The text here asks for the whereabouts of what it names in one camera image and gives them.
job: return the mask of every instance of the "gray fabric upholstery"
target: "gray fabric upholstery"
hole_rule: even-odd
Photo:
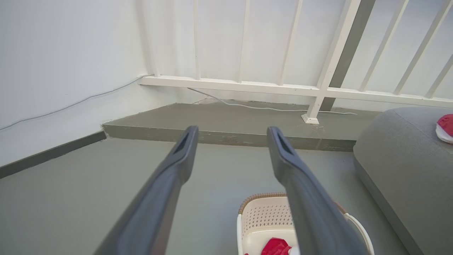
[[[377,188],[367,185],[370,193],[385,198],[388,205],[376,202],[412,254],[453,254],[453,145],[435,133],[437,120],[449,113],[453,110],[428,107],[386,111],[354,147]]]

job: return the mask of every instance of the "gray cable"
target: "gray cable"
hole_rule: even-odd
[[[66,110],[66,109],[68,109],[68,108],[70,108],[70,107],[72,107],[72,106],[74,106],[74,105],[76,105],[76,104],[80,104],[80,103],[82,103],[82,102],[85,102],[85,101],[87,101],[87,100],[90,99],[90,98],[94,98],[94,97],[102,96],[102,95],[105,95],[105,94],[108,94],[108,93],[112,93],[112,92],[114,92],[114,91],[116,91],[116,90],[118,90],[118,89],[122,89],[122,88],[124,88],[124,87],[127,87],[127,86],[131,85],[132,83],[136,82],[137,80],[139,80],[140,78],[145,77],[145,76],[149,76],[149,74],[141,75],[141,76],[139,76],[138,78],[136,78],[135,80],[133,80],[133,81],[129,82],[128,84],[123,85],[123,86],[121,86],[121,87],[119,87],[119,88],[116,88],[116,89],[114,89],[114,90],[110,90],[110,91],[107,91],[107,92],[104,92],[104,93],[101,93],[101,94],[97,94],[97,95],[94,95],[94,96],[87,97],[87,98],[85,98],[84,100],[80,100],[80,101],[78,101],[78,102],[76,102],[76,103],[73,103],[73,104],[71,104],[71,105],[68,105],[68,106],[66,106],[66,107],[64,107],[64,108],[61,108],[61,109],[59,109],[59,110],[56,110],[56,111],[53,111],[53,112],[50,112],[50,113],[46,113],[46,114],[43,114],[43,115],[31,117],[31,118],[21,119],[21,120],[19,120],[19,121],[14,122],[14,123],[11,124],[11,125],[7,125],[7,126],[4,126],[4,127],[0,128],[0,131],[2,131],[2,130],[4,130],[4,129],[7,129],[7,128],[10,128],[10,127],[12,127],[12,126],[14,126],[14,125],[16,125],[16,124],[19,124],[19,123],[21,123],[21,122],[24,122],[24,121],[28,121],[28,120],[32,120],[32,119],[36,119],[36,118],[41,118],[41,117],[44,117],[44,116],[48,116],[48,115],[50,115],[50,114],[58,113],[58,112],[60,112],[60,111],[62,111],[62,110]]]
[[[227,104],[227,105],[236,105],[236,106],[242,106],[242,107],[246,107],[246,108],[250,108],[250,109],[268,109],[268,110],[274,110],[274,111],[279,111],[279,112],[307,112],[308,110],[280,110],[280,109],[275,109],[275,108],[269,108],[269,107],[253,107],[253,106],[248,106],[248,105],[243,105],[243,104],[238,104],[238,103],[227,103],[225,101],[223,101],[222,99],[220,98],[216,98],[208,93],[204,93],[204,92],[201,92],[199,90],[196,90],[194,88],[188,88],[190,90],[193,90],[195,92],[198,92],[198,93],[201,93],[203,95],[207,95],[209,97],[212,97],[216,100],[219,100],[220,102],[224,103],[224,104]],[[357,115],[357,113],[340,113],[340,112],[331,112],[331,111],[319,111],[320,113],[335,113],[335,114],[354,114],[354,115]]]

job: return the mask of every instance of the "red cloth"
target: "red cloth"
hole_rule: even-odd
[[[285,240],[273,237],[264,246],[261,255],[288,255],[290,249],[291,246]]]
[[[453,114],[447,114],[445,116],[443,116],[442,118],[440,118],[438,121],[437,121],[437,124],[443,129],[445,130],[445,132],[453,137]]]

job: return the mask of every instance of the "baseboard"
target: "baseboard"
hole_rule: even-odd
[[[24,159],[18,160],[16,162],[13,162],[6,166],[0,167],[0,179],[7,177],[9,175],[15,174],[17,172],[20,172],[22,170],[25,170],[27,168],[34,167],[36,165],[49,161],[53,158],[57,158],[66,153],[69,153],[73,150],[82,148],[86,145],[104,140],[105,138],[106,138],[106,135],[104,132],[98,132],[98,133],[80,138],[78,140],[54,147],[52,149],[48,149],[44,152],[26,157]]]

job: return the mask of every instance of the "basket bottom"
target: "basket bottom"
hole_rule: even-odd
[[[271,229],[269,227],[256,228],[256,231],[248,233],[242,238],[242,249],[249,255],[260,255],[264,246],[272,238],[284,239],[289,246],[297,245],[297,237],[294,228],[288,229]]]

